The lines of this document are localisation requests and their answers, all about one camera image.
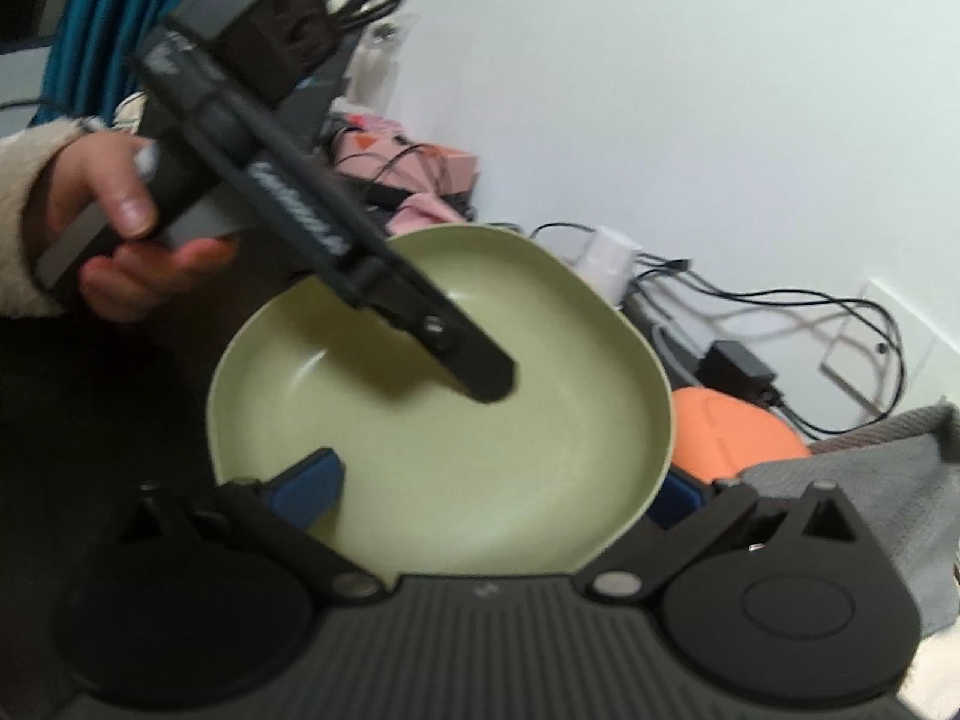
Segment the metal rivet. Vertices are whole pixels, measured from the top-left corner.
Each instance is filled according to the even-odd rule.
[[[380,589],[376,579],[373,579],[370,574],[361,574],[359,571],[337,574],[331,586],[341,598],[350,599],[370,598]]]
[[[424,332],[431,336],[442,336],[446,332],[446,323],[440,317],[428,314],[424,317]]]
[[[605,598],[630,598],[643,589],[643,583],[629,571],[606,571],[593,580],[592,587]]]

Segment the orange pillow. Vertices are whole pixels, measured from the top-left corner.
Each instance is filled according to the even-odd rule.
[[[688,386],[674,392],[673,405],[673,463],[704,482],[736,476],[757,463],[810,456],[781,420],[723,392]]]

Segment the circular pad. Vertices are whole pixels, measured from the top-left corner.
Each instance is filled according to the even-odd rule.
[[[276,563],[158,539],[103,555],[61,599],[54,636],[86,691],[138,709],[187,709],[277,674],[311,617],[305,588]]]
[[[709,680],[784,707],[843,707],[890,691],[919,641],[893,567],[864,559],[856,543],[814,539],[696,563],[667,588],[662,619]]]

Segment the green ceramic frying pan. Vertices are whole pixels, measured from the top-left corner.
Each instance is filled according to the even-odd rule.
[[[673,415],[653,351],[525,238],[450,225],[394,246],[514,357],[514,393],[470,400],[411,338],[308,279],[255,314],[217,368],[218,478],[267,479],[333,447],[343,496],[311,533],[386,581],[579,568],[666,474]]]

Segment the person's finger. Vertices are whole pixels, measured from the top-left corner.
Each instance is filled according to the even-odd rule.
[[[231,238],[200,238],[186,242],[173,253],[174,262],[195,279],[205,279],[229,265],[237,254],[237,241]]]
[[[126,324],[139,322],[144,317],[141,309],[131,308],[112,296],[102,293],[96,287],[80,285],[80,294],[83,295],[83,301],[90,310],[101,319],[107,319],[108,322]]]
[[[124,274],[117,264],[107,257],[94,257],[83,264],[80,269],[80,288],[93,290],[131,312],[138,312],[139,317],[145,316],[163,302],[163,295]]]
[[[108,139],[115,135],[123,142]],[[85,160],[86,184],[103,206],[113,228],[124,238],[141,238],[157,223],[157,207],[137,175],[133,157],[142,148],[142,138],[123,133],[88,135]]]
[[[196,280],[173,253],[146,241],[123,244],[114,253],[113,261],[124,274],[161,295],[186,292]]]
[[[105,131],[66,146],[51,162],[46,220],[53,234],[64,232],[93,200],[125,238],[147,234],[157,223],[157,209],[133,162],[147,143],[128,132]]]
[[[94,314],[108,322],[137,322],[145,316],[146,311],[141,306],[118,299],[112,289],[102,283],[99,276],[93,275],[96,271],[113,267],[107,257],[95,257],[85,263],[79,273],[80,295]]]

